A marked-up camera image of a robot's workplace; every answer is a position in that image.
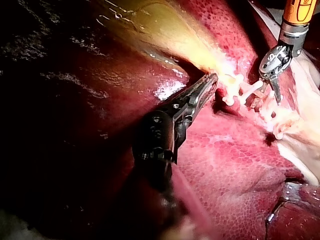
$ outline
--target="metal instrument jaw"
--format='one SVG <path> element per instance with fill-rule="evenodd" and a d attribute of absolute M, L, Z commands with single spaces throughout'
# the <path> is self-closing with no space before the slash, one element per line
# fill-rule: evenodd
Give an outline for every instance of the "metal instrument jaw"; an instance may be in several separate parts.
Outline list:
<path fill-rule="evenodd" d="M 215 93 L 217 84 L 218 76 L 215 73 L 206 74 L 195 84 L 178 94 L 170 103 L 157 109 L 167 113 L 174 122 L 174 152 L 186 140 L 187 129 L 196 119 L 200 109 Z"/>
<path fill-rule="evenodd" d="M 278 105 L 281 103 L 278 76 L 290 65 L 291 60 L 290 47 L 277 45 L 264 56 L 259 66 L 259 74 L 263 80 L 270 84 Z"/>

